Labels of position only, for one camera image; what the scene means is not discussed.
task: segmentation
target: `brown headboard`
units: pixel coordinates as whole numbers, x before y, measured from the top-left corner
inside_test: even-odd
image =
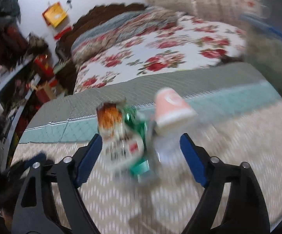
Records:
[[[146,6],[139,3],[132,3],[127,6],[125,4],[110,4],[108,6],[96,6],[86,15],[82,16],[74,25],[73,30],[64,34],[56,44],[57,55],[64,59],[70,57],[70,48],[75,40],[84,32],[92,29],[111,18],[127,11],[143,11]]]

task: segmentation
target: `teal fabric strip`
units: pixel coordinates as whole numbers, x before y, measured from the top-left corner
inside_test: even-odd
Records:
[[[268,82],[262,81],[216,92],[186,96],[185,100],[196,110],[201,122],[216,122],[274,104],[281,100],[281,97]],[[137,108],[146,117],[155,113],[153,104]],[[97,127],[96,116],[67,120],[56,124],[50,123],[39,128],[26,130],[20,139],[20,143],[89,141],[98,132]]]

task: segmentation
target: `chevron pattern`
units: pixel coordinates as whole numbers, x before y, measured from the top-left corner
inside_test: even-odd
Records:
[[[161,166],[148,185],[114,177],[99,156],[87,181],[79,188],[84,204],[101,233],[180,233],[192,216],[203,193],[173,138],[155,142]],[[209,155],[239,165],[251,164],[265,197],[270,224],[282,216],[282,101],[228,121],[191,127],[185,132]],[[13,162],[41,150],[56,162],[71,156],[84,143],[19,144]],[[56,206],[62,225],[69,227],[59,190],[53,184]],[[229,186],[226,185],[214,226],[223,217]]]

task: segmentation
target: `red label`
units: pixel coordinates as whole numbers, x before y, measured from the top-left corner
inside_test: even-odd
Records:
[[[129,147],[129,151],[131,152],[131,154],[134,154],[136,151],[138,151],[138,144],[137,143],[134,143],[132,145],[130,145]]]

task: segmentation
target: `yellow paper on wall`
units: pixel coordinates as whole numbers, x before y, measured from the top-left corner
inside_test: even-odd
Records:
[[[53,27],[57,27],[67,17],[67,14],[57,2],[46,11],[44,16]]]

